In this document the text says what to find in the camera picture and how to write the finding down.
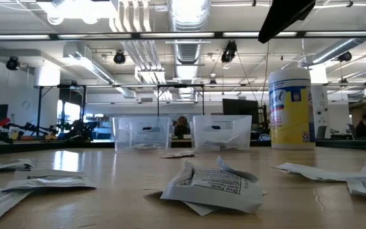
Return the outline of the white pillar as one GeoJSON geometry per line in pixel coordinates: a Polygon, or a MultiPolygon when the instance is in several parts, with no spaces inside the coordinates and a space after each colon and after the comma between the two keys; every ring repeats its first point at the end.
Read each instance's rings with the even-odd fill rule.
{"type": "Polygon", "coordinates": [[[330,136],[327,87],[312,86],[311,93],[313,100],[315,139],[325,139],[330,136]]]}

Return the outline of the black monitor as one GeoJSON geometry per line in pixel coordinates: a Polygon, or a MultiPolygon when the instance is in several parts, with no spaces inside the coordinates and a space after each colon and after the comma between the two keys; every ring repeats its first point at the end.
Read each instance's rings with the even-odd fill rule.
{"type": "Polygon", "coordinates": [[[224,115],[258,115],[257,101],[223,99],[222,107],[224,115]]]}

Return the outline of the Lysol wipes canister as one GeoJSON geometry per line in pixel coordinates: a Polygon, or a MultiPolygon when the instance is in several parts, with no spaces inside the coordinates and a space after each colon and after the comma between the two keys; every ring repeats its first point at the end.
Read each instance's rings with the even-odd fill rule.
{"type": "Polygon", "coordinates": [[[280,69],[269,75],[269,114],[272,148],[315,148],[311,77],[307,69],[280,69]]]}

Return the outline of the clear plastic bin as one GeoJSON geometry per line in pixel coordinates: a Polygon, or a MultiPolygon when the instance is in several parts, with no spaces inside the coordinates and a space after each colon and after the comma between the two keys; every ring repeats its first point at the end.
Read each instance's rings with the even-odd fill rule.
{"type": "Polygon", "coordinates": [[[251,128],[251,115],[194,116],[191,122],[193,148],[197,152],[211,151],[201,149],[200,145],[205,141],[222,141],[241,145],[241,149],[226,150],[246,151],[250,147],[251,128]]]}
{"type": "Polygon", "coordinates": [[[116,117],[112,119],[112,131],[117,153],[167,152],[171,146],[172,122],[168,117],[116,117]],[[126,147],[142,143],[159,144],[161,148],[142,151],[126,150],[126,147]]]}

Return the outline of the crumpled antiseptic wipe packet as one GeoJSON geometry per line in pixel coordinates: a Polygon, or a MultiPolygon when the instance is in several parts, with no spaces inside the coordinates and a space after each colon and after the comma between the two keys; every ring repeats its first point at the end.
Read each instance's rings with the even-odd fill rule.
{"type": "Polygon", "coordinates": [[[264,191],[259,179],[248,172],[230,168],[221,157],[218,169],[195,166],[188,161],[184,168],[168,183],[162,200],[178,200],[216,205],[254,213],[263,203],[264,191]]]}

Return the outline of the silver ceiling duct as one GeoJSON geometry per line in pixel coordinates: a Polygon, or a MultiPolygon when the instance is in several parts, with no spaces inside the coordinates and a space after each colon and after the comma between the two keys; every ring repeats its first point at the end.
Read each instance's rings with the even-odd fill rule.
{"type": "MultiPolygon", "coordinates": [[[[207,30],[211,0],[167,0],[170,30],[207,30]]],[[[179,83],[192,84],[197,77],[203,45],[198,40],[177,40],[173,45],[175,76],[179,83]]]]}

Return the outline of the black background rig frame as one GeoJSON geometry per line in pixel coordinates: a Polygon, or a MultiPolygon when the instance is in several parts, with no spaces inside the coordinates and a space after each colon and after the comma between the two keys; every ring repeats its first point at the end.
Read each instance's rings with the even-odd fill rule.
{"type": "Polygon", "coordinates": [[[157,98],[157,116],[160,115],[160,94],[159,91],[161,88],[166,88],[169,89],[170,87],[173,88],[196,88],[196,87],[200,87],[201,88],[201,96],[202,96],[202,115],[205,115],[205,84],[185,84],[185,83],[178,83],[178,84],[163,84],[163,85],[156,85],[156,98],[157,98]]]}
{"type": "Polygon", "coordinates": [[[82,119],[85,115],[85,107],[86,107],[86,93],[87,93],[87,86],[86,85],[78,85],[76,84],[59,84],[59,85],[53,85],[53,86],[35,86],[35,88],[38,89],[38,104],[37,104],[37,120],[36,120],[36,129],[35,133],[38,136],[41,133],[41,127],[40,127],[40,121],[41,121],[41,108],[42,108],[42,98],[44,96],[43,90],[44,88],[48,88],[46,93],[48,93],[52,88],[59,88],[59,89],[68,89],[68,90],[75,90],[82,88],[83,89],[83,95],[82,95],[82,103],[81,103],[81,113],[80,118],[82,119]]]}

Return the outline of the white cylindrical duct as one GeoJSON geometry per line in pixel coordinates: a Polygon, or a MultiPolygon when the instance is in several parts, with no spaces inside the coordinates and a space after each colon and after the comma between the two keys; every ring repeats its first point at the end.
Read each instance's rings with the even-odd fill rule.
{"type": "Polygon", "coordinates": [[[34,86],[49,87],[60,84],[60,69],[55,66],[41,66],[34,70],[34,86]]]}

